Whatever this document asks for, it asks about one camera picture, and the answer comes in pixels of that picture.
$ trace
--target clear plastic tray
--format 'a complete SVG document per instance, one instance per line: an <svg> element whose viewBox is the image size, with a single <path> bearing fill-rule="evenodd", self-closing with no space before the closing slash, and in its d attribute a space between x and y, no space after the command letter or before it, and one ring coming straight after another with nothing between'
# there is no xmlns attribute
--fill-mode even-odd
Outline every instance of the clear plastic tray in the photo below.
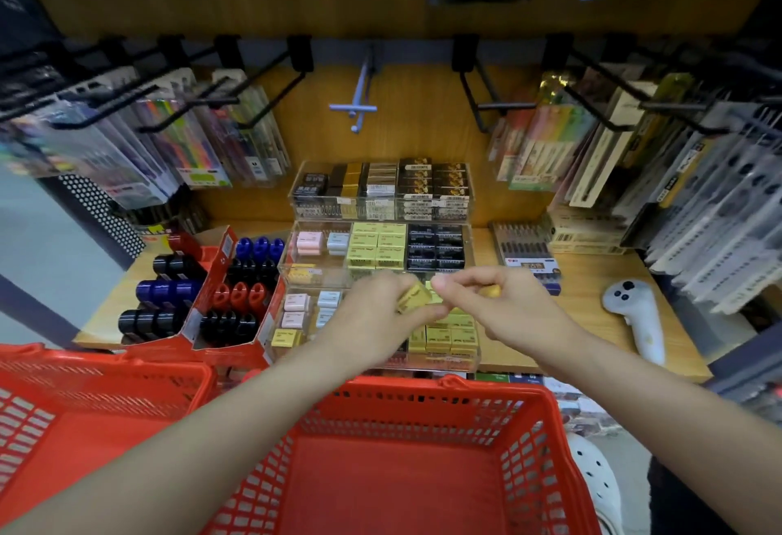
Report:
<svg viewBox="0 0 782 535"><path fill-rule="evenodd" d="M387 197L339 197L316 195L302 197L293 191L308 173L331 174L333 163L304 161L288 192L288 201L297 220L366 220L396 222L442 222L444 224L466 224L472 215L474 184L470 166L467 177L470 195L467 200L406 200L396 196Z"/></svg>
<svg viewBox="0 0 782 535"><path fill-rule="evenodd" d="M370 270L347 267L344 255L328 254L326 249L328 234L331 232L350 232L352 227L352 222L304 220L294 222L290 239L286 244L286 249L282 253L278 266L280 276L285 279L286 284L288 286L309 286L313 288L349 288L357 279L360 279L367 273L371 273ZM297 249L299 233L318 231L324 233L321 255L300 254ZM464 239L464 266L469 268L475 265L470 225L461 224L461 233ZM422 281L428 280L435 275L435 272L410 273L415 273Z"/></svg>
<svg viewBox="0 0 782 535"><path fill-rule="evenodd" d="M289 286L286 291L286 295L301 293L310 295L312 306L303 330L307 337L307 341L317 339L318 331L320 331L315 327L315 321L318 318L318 296L320 292L320 289L302 286ZM344 299L349 291L347 289L341 289L339 292L342 293L341 299ZM284 314L283 308L284 301L282 301L279 306L279 310L271 315L274 323L271 333L279 327L279 324L282 321L282 315ZM410 353L398 351L385 364L380 364L374 368L475 372L478 370L480 362L480 347L474 356L464 356L452 353Z"/></svg>

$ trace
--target red shopping basket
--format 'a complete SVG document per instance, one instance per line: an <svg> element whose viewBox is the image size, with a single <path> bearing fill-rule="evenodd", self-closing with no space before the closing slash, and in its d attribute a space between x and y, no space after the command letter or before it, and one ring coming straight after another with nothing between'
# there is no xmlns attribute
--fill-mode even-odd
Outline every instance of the red shopping basket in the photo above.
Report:
<svg viewBox="0 0 782 535"><path fill-rule="evenodd" d="M0 346L0 525L202 405L205 364Z"/></svg>
<svg viewBox="0 0 782 535"><path fill-rule="evenodd" d="M209 535L599 535L538 385L359 377L308 412Z"/></svg>

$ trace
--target person's left hand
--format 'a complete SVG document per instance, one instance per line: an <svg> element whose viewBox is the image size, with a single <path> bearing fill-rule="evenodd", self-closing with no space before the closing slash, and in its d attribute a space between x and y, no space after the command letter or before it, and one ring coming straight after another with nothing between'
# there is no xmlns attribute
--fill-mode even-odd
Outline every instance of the person's left hand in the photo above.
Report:
<svg viewBox="0 0 782 535"><path fill-rule="evenodd" d="M445 304L428 304L405 314L396 302L416 282L413 274L388 270L362 278L318 335L340 350L355 374L388 360L414 329L445 317Z"/></svg>

